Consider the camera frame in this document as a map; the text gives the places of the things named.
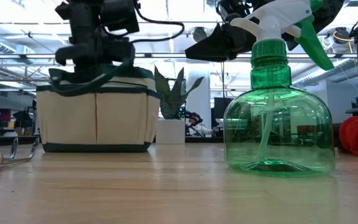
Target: snake plant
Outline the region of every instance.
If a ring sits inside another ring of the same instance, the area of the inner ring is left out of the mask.
[[[155,89],[161,95],[160,109],[164,119],[175,119],[189,93],[197,88],[204,78],[198,78],[188,91],[184,91],[186,88],[184,76],[185,70],[183,68],[180,70],[172,89],[170,89],[168,79],[158,71],[157,67],[154,67]]]

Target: wooden table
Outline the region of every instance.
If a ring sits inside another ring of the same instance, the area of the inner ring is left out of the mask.
[[[38,150],[32,162],[0,167],[3,223],[356,224],[358,157],[340,154],[330,177],[281,179],[228,169],[222,144]]]

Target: potted plant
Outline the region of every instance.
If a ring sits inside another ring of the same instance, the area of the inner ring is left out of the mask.
[[[157,121],[157,144],[184,144],[185,143],[185,120],[175,119],[180,107],[185,103],[191,91],[197,88],[204,77],[198,78],[193,86],[185,91],[185,71],[180,70],[175,84],[170,89],[168,79],[165,78],[158,68],[154,69],[155,89],[161,95],[160,109],[164,119]]]

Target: pillar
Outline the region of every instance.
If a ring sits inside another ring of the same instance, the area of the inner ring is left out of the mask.
[[[198,113],[203,119],[205,128],[211,128],[211,90],[209,81],[209,64],[191,63],[186,64],[186,88],[189,90],[199,77],[204,77],[201,85],[193,90],[186,101],[186,109]]]

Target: spray bottle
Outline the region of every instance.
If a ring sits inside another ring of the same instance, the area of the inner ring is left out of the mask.
[[[317,96],[291,87],[282,33],[294,36],[324,70],[333,63],[322,48],[312,12],[322,0],[276,0],[232,26],[256,36],[252,90],[238,96],[224,116],[226,162],[233,168],[284,177],[327,174],[334,169],[331,113]],[[249,19],[256,17],[259,24]]]

